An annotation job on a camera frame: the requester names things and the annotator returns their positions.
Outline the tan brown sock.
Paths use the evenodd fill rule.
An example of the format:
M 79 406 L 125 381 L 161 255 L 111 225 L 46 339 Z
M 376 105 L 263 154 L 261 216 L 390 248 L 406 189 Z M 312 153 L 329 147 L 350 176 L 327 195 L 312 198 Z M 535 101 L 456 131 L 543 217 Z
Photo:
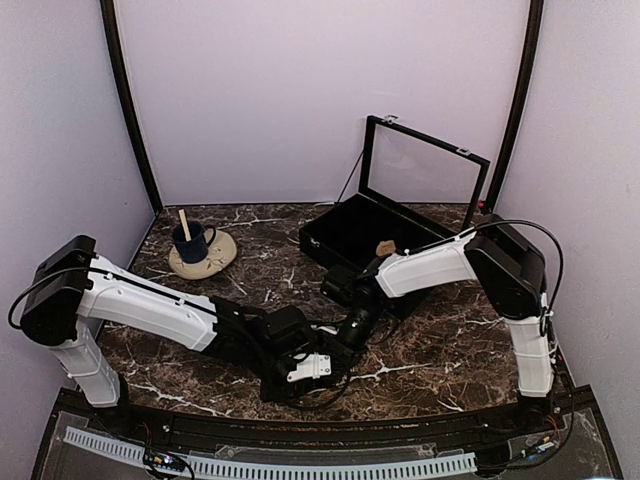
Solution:
M 381 241 L 375 250 L 377 257 L 384 257 L 387 255 L 392 255 L 396 252 L 397 247 L 393 240 Z

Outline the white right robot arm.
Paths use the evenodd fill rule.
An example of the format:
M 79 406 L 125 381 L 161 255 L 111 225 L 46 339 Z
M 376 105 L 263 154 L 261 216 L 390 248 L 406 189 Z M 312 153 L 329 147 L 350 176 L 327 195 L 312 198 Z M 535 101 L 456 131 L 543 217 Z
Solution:
M 549 416 L 548 396 L 555 379 L 556 344 L 553 306 L 558 288 L 547 285 L 543 253 L 523 234 L 527 226 L 544 235 L 539 224 L 489 215 L 480 224 L 431 245 L 399 249 L 383 241 L 361 272 L 333 267 L 322 293 L 348 308 L 339 339 L 360 348 L 382 312 L 396 300 L 418 291 L 459 282 L 477 282 L 490 305 L 506 323 L 518 369 L 518 391 L 526 399 L 510 413 L 521 434 L 534 432 Z

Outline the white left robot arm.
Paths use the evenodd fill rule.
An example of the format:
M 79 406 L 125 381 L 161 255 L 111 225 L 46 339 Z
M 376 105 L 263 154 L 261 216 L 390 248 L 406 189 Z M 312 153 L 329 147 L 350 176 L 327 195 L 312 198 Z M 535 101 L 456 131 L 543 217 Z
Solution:
M 86 400 L 120 436 L 141 427 L 128 388 L 104 357 L 88 321 L 105 320 L 176 342 L 204 356 L 240 365 L 260 379 L 260 398 L 297 408 L 320 389 L 344 392 L 353 352 L 331 330 L 288 306 L 267 312 L 220 297 L 192 295 L 138 277 L 78 235 L 43 261 L 13 302 L 9 325 L 48 347 Z

